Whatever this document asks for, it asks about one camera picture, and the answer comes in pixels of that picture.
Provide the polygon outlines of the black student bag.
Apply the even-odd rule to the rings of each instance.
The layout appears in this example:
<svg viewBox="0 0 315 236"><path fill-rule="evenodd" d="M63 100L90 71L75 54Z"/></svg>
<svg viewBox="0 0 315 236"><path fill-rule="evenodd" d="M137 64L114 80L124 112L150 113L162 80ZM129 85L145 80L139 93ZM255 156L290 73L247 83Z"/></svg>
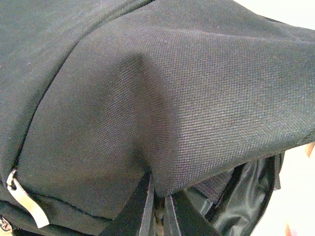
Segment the black student bag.
<svg viewBox="0 0 315 236"><path fill-rule="evenodd" d="M248 236L315 140L315 32L232 0L3 0L0 231Z"/></svg>

